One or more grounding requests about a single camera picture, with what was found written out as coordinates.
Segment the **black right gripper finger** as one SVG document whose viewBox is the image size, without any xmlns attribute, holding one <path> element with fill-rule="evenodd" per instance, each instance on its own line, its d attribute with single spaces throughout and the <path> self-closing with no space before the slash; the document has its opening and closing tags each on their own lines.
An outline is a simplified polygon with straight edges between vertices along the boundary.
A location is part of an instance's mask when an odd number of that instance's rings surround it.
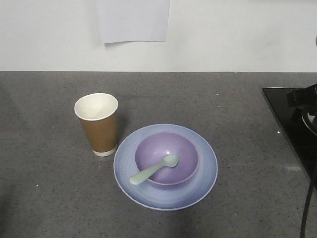
<svg viewBox="0 0 317 238">
<path fill-rule="evenodd" d="M 289 107 L 317 105 L 317 85 L 296 89 L 286 95 Z"/>
<path fill-rule="evenodd" d="M 291 116 L 291 120 L 293 122 L 304 122 L 304 113 L 306 112 L 305 108 L 298 108 L 294 109 L 294 112 Z"/>
</svg>

